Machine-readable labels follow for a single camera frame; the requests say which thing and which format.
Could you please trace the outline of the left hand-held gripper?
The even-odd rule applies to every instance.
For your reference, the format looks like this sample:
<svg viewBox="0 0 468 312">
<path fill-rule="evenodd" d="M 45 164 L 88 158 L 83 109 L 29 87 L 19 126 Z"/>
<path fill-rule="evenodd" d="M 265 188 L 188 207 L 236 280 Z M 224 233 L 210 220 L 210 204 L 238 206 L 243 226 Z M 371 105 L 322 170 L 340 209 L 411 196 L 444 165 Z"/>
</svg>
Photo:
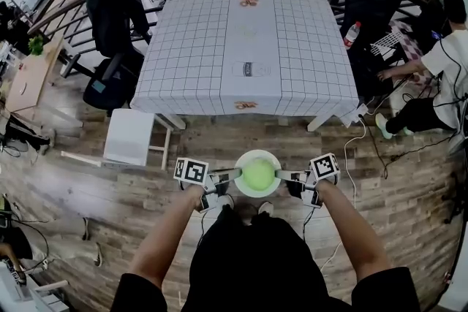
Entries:
<svg viewBox="0 0 468 312">
<path fill-rule="evenodd" d="M 208 163 L 188 158 L 177 158 L 173 178 L 184 191 L 191 185 L 201 186 L 201 211 L 207 212 L 222 207 L 221 196 L 225 194 L 230 181 L 241 177 L 241 168 L 210 171 Z"/>
</svg>

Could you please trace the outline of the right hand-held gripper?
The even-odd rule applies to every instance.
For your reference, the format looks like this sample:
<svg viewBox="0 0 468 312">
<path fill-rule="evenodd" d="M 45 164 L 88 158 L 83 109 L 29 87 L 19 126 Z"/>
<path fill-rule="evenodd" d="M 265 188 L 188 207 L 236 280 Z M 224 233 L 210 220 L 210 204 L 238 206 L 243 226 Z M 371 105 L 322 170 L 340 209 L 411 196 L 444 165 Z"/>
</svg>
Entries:
<svg viewBox="0 0 468 312">
<path fill-rule="evenodd" d="M 276 170 L 275 176 L 286 181 L 290 195 L 301 199 L 305 206 L 321 208 L 317 184 L 321 180 L 336 185 L 340 180 L 340 168 L 333 153 L 318 156 L 309 161 L 308 167 L 302 171 Z"/>
</svg>

